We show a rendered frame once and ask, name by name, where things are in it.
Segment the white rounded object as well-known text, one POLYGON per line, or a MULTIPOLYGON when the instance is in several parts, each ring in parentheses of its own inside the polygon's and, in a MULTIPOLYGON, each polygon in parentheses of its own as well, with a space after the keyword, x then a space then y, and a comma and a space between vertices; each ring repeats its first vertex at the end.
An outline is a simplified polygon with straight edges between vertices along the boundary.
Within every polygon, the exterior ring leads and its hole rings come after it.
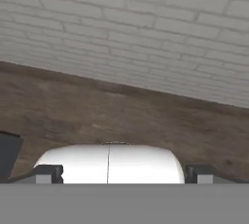
POLYGON ((35 166, 62 165, 65 184, 184 184, 178 158, 168 149, 108 142, 53 148, 35 166))

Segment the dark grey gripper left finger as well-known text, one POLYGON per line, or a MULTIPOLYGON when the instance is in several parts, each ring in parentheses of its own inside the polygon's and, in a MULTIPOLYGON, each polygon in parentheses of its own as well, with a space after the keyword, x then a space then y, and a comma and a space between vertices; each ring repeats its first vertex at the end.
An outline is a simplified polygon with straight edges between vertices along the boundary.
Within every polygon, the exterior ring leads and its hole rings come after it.
POLYGON ((11 183, 19 184, 62 184, 62 165, 39 165, 27 174, 11 178, 11 183))

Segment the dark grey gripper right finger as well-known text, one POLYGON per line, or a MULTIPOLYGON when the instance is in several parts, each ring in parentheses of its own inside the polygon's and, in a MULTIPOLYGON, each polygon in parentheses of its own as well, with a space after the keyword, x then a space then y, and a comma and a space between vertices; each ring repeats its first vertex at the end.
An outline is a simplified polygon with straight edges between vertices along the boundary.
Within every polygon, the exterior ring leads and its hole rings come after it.
POLYGON ((222 175, 211 166, 187 165, 185 182, 187 184, 224 184, 238 183, 239 180, 222 175))

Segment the dark grey block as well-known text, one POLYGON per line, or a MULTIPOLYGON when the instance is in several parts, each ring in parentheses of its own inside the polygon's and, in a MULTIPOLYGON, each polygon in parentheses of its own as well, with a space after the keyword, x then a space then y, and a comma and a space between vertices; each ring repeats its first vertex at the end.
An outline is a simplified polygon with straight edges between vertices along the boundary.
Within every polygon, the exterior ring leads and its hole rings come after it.
POLYGON ((0 179, 10 177, 22 143, 19 134, 0 131, 0 179))

